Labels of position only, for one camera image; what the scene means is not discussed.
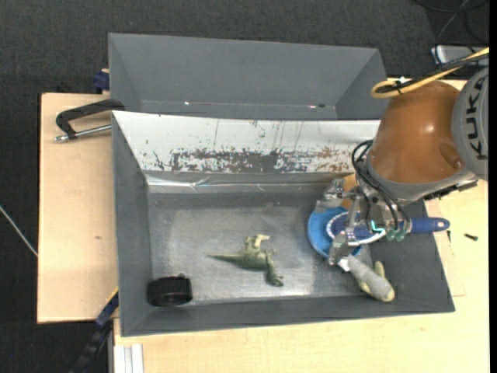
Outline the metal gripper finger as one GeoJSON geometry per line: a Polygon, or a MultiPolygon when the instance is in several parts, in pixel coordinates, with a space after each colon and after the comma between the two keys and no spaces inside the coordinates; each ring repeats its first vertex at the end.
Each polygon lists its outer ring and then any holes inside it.
{"type": "Polygon", "coordinates": [[[352,190],[345,188],[344,179],[334,179],[324,190],[321,198],[315,204],[315,212],[322,213],[335,207],[343,207],[344,203],[350,203],[356,195],[352,190]]]}
{"type": "Polygon", "coordinates": [[[328,230],[331,238],[328,249],[328,264],[334,267],[347,267],[348,258],[360,251],[357,240],[358,229],[328,230]]]}

